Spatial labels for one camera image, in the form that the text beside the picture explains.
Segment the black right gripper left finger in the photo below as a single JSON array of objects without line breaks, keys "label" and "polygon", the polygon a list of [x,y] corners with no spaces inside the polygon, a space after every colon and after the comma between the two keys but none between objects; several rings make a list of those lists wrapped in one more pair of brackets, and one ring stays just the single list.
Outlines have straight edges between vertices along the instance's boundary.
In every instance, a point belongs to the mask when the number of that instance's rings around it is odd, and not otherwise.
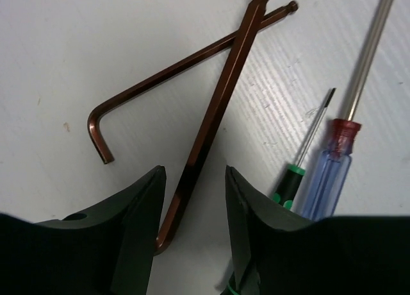
[{"label": "black right gripper left finger", "polygon": [[157,166],[62,220],[2,214],[1,293],[145,294],[165,184],[165,168]]}]

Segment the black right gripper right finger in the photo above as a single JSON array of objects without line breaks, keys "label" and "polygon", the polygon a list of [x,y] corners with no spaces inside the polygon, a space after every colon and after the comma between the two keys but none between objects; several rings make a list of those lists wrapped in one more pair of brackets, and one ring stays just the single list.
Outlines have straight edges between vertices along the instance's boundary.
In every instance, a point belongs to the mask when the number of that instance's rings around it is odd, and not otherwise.
[{"label": "black right gripper right finger", "polygon": [[408,294],[409,218],[305,219],[225,170],[228,294]]}]

